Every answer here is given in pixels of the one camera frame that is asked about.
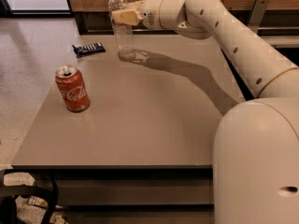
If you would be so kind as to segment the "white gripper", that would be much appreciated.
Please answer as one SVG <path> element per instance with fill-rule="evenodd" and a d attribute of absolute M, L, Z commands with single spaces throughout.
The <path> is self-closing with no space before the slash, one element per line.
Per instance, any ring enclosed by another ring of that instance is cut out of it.
<path fill-rule="evenodd" d="M 127 9 L 112 12 L 114 22 L 136 26 L 142 22 L 148 29 L 158 30 L 160 24 L 160 8 L 163 0 L 139 0 L 127 4 Z"/>

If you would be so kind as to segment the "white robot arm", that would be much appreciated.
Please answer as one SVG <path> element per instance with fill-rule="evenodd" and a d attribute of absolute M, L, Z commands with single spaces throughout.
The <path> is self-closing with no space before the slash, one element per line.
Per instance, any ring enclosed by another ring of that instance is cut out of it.
<path fill-rule="evenodd" d="M 137 1 L 112 19 L 216 39 L 253 98 L 228 111 L 215 134 L 215 224 L 299 224 L 299 67 L 221 0 Z"/>

